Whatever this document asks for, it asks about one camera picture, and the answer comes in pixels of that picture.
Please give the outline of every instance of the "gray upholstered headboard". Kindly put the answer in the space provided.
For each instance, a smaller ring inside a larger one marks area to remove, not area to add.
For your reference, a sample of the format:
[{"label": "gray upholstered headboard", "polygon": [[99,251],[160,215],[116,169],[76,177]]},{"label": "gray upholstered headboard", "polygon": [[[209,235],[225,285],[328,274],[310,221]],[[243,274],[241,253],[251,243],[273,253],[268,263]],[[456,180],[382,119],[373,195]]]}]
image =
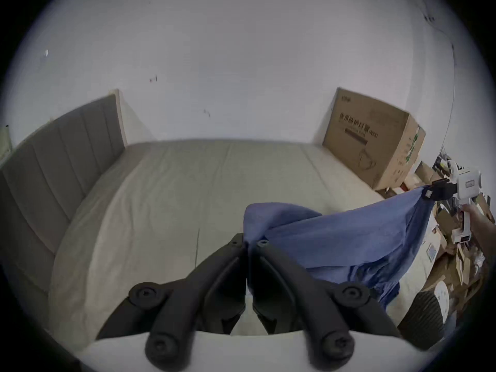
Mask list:
[{"label": "gray upholstered headboard", "polygon": [[23,309],[45,328],[60,241],[79,204],[123,150],[110,95],[42,127],[1,167],[3,271]]}]

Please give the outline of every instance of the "human hand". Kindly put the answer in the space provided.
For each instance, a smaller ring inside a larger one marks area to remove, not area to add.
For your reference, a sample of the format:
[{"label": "human hand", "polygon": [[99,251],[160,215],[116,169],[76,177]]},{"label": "human hand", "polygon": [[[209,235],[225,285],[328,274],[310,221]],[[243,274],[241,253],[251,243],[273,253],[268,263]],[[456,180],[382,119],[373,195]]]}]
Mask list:
[{"label": "human hand", "polygon": [[474,204],[463,204],[461,210],[470,216],[470,229],[484,256],[493,261],[496,257],[496,225],[480,213]]}]

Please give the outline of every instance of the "cardboard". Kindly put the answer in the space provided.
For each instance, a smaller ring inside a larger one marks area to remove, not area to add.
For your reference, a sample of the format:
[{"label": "cardboard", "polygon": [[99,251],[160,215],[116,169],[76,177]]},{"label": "cardboard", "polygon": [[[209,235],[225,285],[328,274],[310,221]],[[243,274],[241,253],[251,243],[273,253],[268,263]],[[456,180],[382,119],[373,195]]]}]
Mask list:
[{"label": "cardboard", "polygon": [[416,174],[408,174],[403,183],[405,183],[408,190],[413,190],[426,184]]},{"label": "cardboard", "polygon": [[415,174],[420,178],[425,184],[432,184],[432,182],[442,179],[442,177],[431,167],[425,164],[423,161],[419,164]]},{"label": "cardboard", "polygon": [[459,223],[444,208],[437,212],[436,222],[441,232],[449,239],[451,239],[451,232],[459,227]]},{"label": "cardboard", "polygon": [[486,215],[487,219],[494,223],[493,214],[491,214],[491,210],[489,209],[487,201],[482,193],[475,198],[475,203],[480,207],[480,209],[482,209],[482,213]]},{"label": "cardboard", "polygon": [[401,185],[424,138],[425,131],[409,113],[338,88],[322,145],[380,190]]}]

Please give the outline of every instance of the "white bed sheet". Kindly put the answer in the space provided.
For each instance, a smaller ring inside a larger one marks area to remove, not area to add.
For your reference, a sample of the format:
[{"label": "white bed sheet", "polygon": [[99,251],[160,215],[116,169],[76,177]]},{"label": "white bed sheet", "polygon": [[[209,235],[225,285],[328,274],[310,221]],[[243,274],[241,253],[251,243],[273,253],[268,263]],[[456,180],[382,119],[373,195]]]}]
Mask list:
[{"label": "white bed sheet", "polygon": [[[50,330],[69,350],[83,349],[133,285],[183,278],[242,232],[251,203],[289,202],[332,214],[380,200],[316,145],[188,140],[129,146],[86,197],[61,243],[49,293]],[[423,253],[388,308],[396,323],[430,271]],[[245,312],[235,332],[262,333],[258,324]]]}]

